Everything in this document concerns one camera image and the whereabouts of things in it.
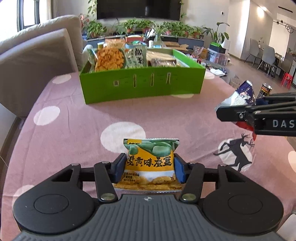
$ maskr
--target window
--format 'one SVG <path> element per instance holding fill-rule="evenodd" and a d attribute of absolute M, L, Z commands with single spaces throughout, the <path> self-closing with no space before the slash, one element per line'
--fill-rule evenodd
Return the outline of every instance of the window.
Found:
<path fill-rule="evenodd" d="M 17 7 L 19 30 L 40 23 L 39 0 L 17 0 Z"/>
<path fill-rule="evenodd" d="M 17 33 L 17 0 L 0 1 L 0 41 Z"/>

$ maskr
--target red stool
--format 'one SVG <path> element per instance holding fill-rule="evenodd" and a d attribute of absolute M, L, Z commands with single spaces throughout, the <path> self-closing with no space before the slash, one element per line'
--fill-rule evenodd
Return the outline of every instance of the red stool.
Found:
<path fill-rule="evenodd" d="M 290 74 L 285 73 L 285 75 L 284 75 L 284 77 L 283 77 L 283 79 L 281 81 L 281 85 L 284 85 L 287 82 L 286 87 L 289 90 L 290 87 L 291 87 L 292 81 L 293 81 L 293 77 Z"/>

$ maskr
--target green box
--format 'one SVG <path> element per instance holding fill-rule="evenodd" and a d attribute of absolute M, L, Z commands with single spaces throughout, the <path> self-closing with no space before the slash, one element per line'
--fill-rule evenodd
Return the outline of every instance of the green box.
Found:
<path fill-rule="evenodd" d="M 88 62 L 80 73 L 80 83 L 86 104 L 171 94 L 200 93 L 205 68 L 172 49 L 148 49 L 175 56 L 189 66 L 145 67 L 139 69 L 116 69 L 88 73 Z"/>

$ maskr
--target potato chips bag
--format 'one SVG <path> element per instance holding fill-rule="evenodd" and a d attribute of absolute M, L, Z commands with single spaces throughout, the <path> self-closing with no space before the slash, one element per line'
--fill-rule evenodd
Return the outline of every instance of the potato chips bag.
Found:
<path fill-rule="evenodd" d="M 176 179 L 174 151 L 178 139 L 124 139 L 128 157 L 121 181 L 115 188 L 175 191 L 182 186 Z"/>

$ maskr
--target table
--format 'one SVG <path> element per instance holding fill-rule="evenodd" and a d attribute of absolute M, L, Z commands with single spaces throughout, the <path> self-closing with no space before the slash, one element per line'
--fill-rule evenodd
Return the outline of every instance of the table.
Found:
<path fill-rule="evenodd" d="M 176 153 L 186 162 L 208 168 L 234 164 L 240 158 L 247 163 L 243 174 L 283 202 L 284 222 L 296 204 L 296 166 L 291 167 L 288 159 L 295 163 L 296 152 L 284 137 L 258 136 L 254 147 L 240 146 L 242 136 L 247 135 L 243 139 L 249 143 L 252 133 L 219 121 L 214 111 L 233 91 L 207 72 L 200 94 L 86 105 L 78 73 L 54 78 L 34 104 L 11 156 L 3 190 L 1 240 L 11 241 L 19 233 L 12 214 L 19 195 L 71 163 L 92 167 L 113 161 L 126 151 L 123 138 L 179 138 Z M 231 151 L 219 155 L 230 140 L 238 143 L 240 157 Z M 205 184 L 203 196 L 214 189 L 214 184 Z M 96 197 L 94 183 L 84 183 L 83 190 Z"/>

